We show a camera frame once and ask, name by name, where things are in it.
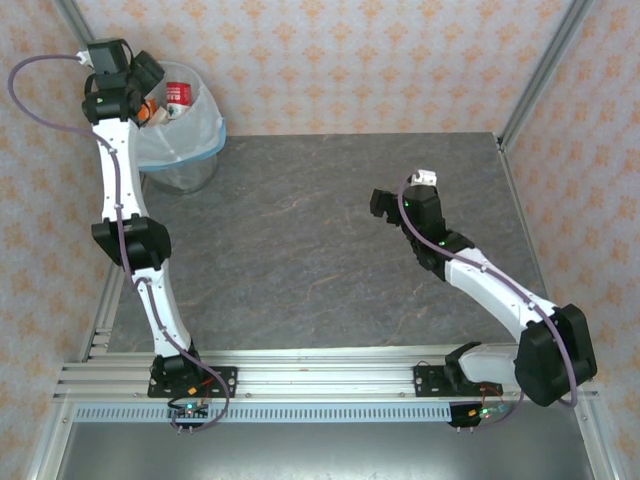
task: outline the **patterned wallpaper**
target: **patterned wallpaper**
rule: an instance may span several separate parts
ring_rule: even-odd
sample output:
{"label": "patterned wallpaper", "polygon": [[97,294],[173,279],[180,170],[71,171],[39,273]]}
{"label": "patterned wallpaper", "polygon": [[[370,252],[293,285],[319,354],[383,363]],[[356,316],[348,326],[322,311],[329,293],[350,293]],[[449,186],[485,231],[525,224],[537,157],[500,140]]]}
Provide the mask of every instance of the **patterned wallpaper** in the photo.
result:
{"label": "patterned wallpaper", "polygon": [[[9,70],[77,45],[51,0],[0,9],[0,478],[23,479],[61,365],[77,357],[108,262],[90,225],[102,182],[92,142],[33,123],[6,92]],[[27,67],[18,93],[54,121],[86,126],[86,71],[71,62]]]}
{"label": "patterned wallpaper", "polygon": [[631,5],[594,4],[509,160],[547,286],[587,314],[616,444],[640,475],[640,8]]}
{"label": "patterned wallpaper", "polygon": [[78,0],[202,74],[232,135],[504,127],[570,0]]}

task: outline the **black mounting plate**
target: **black mounting plate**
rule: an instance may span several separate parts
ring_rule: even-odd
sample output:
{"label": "black mounting plate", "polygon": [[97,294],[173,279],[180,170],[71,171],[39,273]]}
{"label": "black mounting plate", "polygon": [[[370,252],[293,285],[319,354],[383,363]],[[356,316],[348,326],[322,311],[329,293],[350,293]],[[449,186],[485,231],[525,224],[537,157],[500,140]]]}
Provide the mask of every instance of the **black mounting plate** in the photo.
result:
{"label": "black mounting plate", "polygon": [[[210,367],[214,371],[218,372],[224,382],[229,387],[229,396],[235,398],[236,387],[238,385],[238,367]],[[203,382],[206,382],[211,375],[204,372]],[[188,390],[193,387],[192,382],[179,383],[172,385],[160,385],[153,381],[149,382],[149,390],[147,390],[147,396],[149,398],[204,398],[207,396],[207,388],[200,388],[195,394],[189,394]],[[224,398],[224,390],[222,390],[220,384],[214,379],[211,383],[209,390],[209,398]]]}
{"label": "black mounting plate", "polygon": [[[484,385],[495,388],[502,395],[502,385],[499,383],[483,382]],[[481,397],[480,383],[463,383],[454,388],[444,374],[444,365],[416,365],[413,367],[413,386],[416,397]],[[484,392],[486,397],[497,397],[490,389]]]}

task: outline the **gray marble surface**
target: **gray marble surface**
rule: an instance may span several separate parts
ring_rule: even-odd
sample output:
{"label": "gray marble surface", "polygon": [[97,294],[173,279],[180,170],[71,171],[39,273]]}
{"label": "gray marble surface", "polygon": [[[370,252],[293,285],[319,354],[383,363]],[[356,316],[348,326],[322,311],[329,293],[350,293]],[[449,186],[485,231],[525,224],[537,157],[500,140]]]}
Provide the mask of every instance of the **gray marble surface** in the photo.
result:
{"label": "gray marble surface", "polygon": [[[150,188],[174,253],[171,281],[199,350],[509,342],[508,332],[415,260],[369,213],[373,188],[438,173],[450,228],[537,293],[537,277],[489,133],[232,137],[202,191]],[[152,351],[123,289],[110,351]]]}

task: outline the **red can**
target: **red can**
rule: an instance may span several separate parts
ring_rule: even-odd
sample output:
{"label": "red can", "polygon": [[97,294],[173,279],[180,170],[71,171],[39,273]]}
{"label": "red can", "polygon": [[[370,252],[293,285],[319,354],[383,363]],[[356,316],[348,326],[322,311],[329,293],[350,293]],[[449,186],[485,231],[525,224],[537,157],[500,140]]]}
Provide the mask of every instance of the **red can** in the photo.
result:
{"label": "red can", "polygon": [[191,85],[182,82],[167,82],[167,103],[177,103],[190,107]]}

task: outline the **wall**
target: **wall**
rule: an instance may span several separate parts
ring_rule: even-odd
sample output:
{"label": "wall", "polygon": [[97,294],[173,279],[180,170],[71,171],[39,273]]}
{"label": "wall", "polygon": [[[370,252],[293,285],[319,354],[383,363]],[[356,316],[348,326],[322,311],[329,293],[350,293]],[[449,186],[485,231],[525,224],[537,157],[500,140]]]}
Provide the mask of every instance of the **wall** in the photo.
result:
{"label": "wall", "polygon": [[554,300],[589,319],[596,379],[640,475],[640,9],[596,1],[509,151]]}
{"label": "wall", "polygon": [[[64,361],[95,315],[108,262],[90,234],[100,218],[97,148],[33,123],[6,91],[9,70],[77,45],[50,0],[0,9],[0,478],[25,478]],[[54,121],[87,126],[86,71],[71,62],[27,67],[18,94]]]}
{"label": "wall", "polygon": [[232,135],[500,132],[569,0],[78,0],[195,67]]}

